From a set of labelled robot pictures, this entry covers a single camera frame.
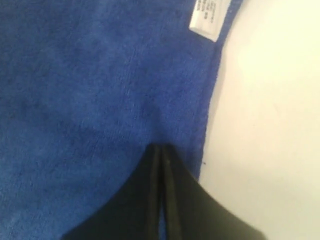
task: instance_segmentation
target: blue fabric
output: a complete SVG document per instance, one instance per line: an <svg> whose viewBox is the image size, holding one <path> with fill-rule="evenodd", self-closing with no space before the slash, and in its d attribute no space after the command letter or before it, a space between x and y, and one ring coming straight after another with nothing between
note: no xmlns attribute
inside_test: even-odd
<svg viewBox="0 0 320 240"><path fill-rule="evenodd" d="M234 0L213 43L194 0L0 0L0 240L57 240L150 142L199 175Z"/></svg>

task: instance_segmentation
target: towel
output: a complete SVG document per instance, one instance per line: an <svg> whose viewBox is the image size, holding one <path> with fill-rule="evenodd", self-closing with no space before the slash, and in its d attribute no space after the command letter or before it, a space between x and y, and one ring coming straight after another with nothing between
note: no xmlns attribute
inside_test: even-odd
<svg viewBox="0 0 320 240"><path fill-rule="evenodd" d="M126 181L147 144L199 176L223 43L194 0L0 0L0 240L58 240Z"/></svg>

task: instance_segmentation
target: care label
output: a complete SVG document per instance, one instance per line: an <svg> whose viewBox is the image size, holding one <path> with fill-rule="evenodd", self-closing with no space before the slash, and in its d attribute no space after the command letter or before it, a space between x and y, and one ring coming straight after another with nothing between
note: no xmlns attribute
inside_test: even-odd
<svg viewBox="0 0 320 240"><path fill-rule="evenodd" d="M216 42L231 1L232 0L197 0L189 29Z"/></svg>

